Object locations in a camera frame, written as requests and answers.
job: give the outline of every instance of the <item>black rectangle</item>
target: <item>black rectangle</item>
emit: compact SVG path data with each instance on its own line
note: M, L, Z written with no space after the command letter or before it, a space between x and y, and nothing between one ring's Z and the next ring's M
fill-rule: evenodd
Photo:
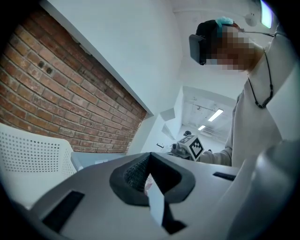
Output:
M43 223L55 232L59 232L77 205L80 203L84 194L70 192L43 220Z
M233 181L236 177L234 175L221 173L221 172L215 172L213 175L216 176L216 177L224 178L224 179L229 180L229 181Z

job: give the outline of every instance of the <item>fluorescent light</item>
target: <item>fluorescent light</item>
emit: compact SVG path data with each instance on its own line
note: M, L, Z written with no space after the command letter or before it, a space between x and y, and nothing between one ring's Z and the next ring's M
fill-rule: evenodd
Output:
M203 128L205 128L204 125L202 125L201 127L199 127L198 130L201 131Z
M262 24L265 25L267 28L271 28L272 26L272 10L261 1L262 4Z
M220 116L220 114L224 112L222 109L218 109L214 115L212 115L212 117L210 119L208 119L208 121L212 122L214 119L216 119L218 116Z

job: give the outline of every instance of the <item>perforated chair back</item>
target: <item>perforated chair back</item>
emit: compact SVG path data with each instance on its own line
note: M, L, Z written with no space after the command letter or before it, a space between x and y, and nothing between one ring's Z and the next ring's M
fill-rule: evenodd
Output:
M76 172L68 141L0 123L0 173L10 197L30 208L43 194Z

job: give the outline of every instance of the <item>blue hair clip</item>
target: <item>blue hair clip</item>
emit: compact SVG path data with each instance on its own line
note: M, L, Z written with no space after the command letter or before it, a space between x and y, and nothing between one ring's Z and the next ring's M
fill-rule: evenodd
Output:
M224 24L228 24L228 25L233 24L233 20L229 17L220 17L216 19L216 23L220 28L222 28L222 25Z

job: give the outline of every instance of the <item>sleeve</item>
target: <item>sleeve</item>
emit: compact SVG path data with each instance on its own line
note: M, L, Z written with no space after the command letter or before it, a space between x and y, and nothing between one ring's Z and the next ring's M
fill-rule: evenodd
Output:
M200 162L202 163L210 163L210 164L219 164L219 165L226 165L226 166L231 166L231 158L233 154L233 129L234 129L234 117L235 117L235 110L236 106L238 104L240 95L237 98L237 102L235 104L235 107L232 112L232 121L231 121L231 129L229 136L227 138L227 141L225 143L225 149L212 153L210 151L205 151L201 156L200 156Z

